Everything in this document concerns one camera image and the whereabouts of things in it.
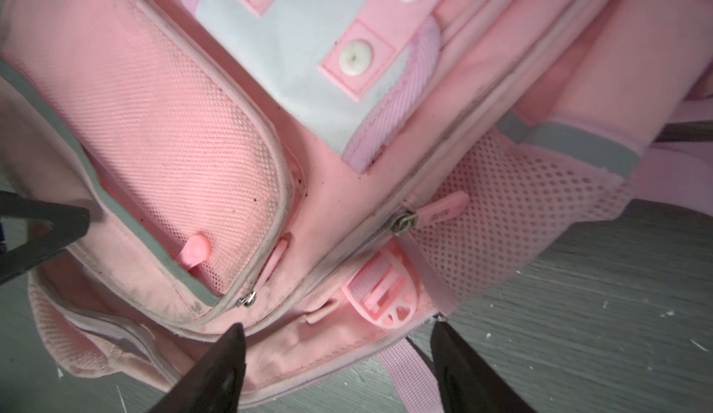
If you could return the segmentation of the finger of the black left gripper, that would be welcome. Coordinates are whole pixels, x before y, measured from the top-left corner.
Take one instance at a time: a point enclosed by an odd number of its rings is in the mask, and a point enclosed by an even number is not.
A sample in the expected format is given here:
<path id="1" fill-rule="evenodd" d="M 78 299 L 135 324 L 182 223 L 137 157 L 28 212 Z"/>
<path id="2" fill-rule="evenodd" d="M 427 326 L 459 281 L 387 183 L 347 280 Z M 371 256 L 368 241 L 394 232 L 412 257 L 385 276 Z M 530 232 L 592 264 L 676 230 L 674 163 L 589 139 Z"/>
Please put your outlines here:
<path id="1" fill-rule="evenodd" d="M 81 240 L 90 226 L 87 208 L 36 199 L 26 199 L 16 193 L 1 191 L 1 221 L 24 221 L 28 238 L 9 247 L 4 227 L 1 227 L 1 284 L 28 273 L 50 258 Z"/>

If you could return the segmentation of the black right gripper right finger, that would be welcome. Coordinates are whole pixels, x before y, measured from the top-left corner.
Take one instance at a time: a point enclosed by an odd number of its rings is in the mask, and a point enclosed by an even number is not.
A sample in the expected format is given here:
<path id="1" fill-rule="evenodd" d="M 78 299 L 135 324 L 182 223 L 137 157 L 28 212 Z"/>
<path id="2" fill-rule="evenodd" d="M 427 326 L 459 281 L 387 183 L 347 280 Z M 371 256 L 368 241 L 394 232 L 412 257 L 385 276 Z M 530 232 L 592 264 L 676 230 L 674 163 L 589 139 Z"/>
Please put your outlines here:
<path id="1" fill-rule="evenodd" d="M 434 324 L 431 350 L 446 412 L 534 412 L 449 323 Z"/>

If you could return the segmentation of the pink student backpack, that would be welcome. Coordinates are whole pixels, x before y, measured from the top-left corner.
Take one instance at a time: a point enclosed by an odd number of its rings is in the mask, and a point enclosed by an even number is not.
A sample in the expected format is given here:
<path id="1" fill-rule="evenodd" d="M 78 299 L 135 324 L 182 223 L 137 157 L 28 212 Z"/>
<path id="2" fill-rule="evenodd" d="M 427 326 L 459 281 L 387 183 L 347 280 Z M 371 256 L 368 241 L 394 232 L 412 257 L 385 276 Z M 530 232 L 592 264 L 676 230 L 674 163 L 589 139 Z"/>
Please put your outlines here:
<path id="1" fill-rule="evenodd" d="M 166 396 L 240 323 L 239 410 L 378 357 L 633 199 L 712 212 L 712 0 L 1 0 L 9 192 L 87 208 L 24 274 L 80 378 Z"/>

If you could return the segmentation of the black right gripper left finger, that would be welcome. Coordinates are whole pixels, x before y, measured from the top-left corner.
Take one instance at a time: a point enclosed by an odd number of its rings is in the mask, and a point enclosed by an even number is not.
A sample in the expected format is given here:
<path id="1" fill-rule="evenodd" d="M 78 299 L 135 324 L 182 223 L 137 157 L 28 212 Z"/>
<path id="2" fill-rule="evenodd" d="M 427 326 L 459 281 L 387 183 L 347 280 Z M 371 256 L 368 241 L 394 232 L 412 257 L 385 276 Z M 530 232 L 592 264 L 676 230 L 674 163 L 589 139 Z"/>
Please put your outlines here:
<path id="1" fill-rule="evenodd" d="M 243 326 L 231 326 L 150 413 L 236 413 L 246 371 Z"/>

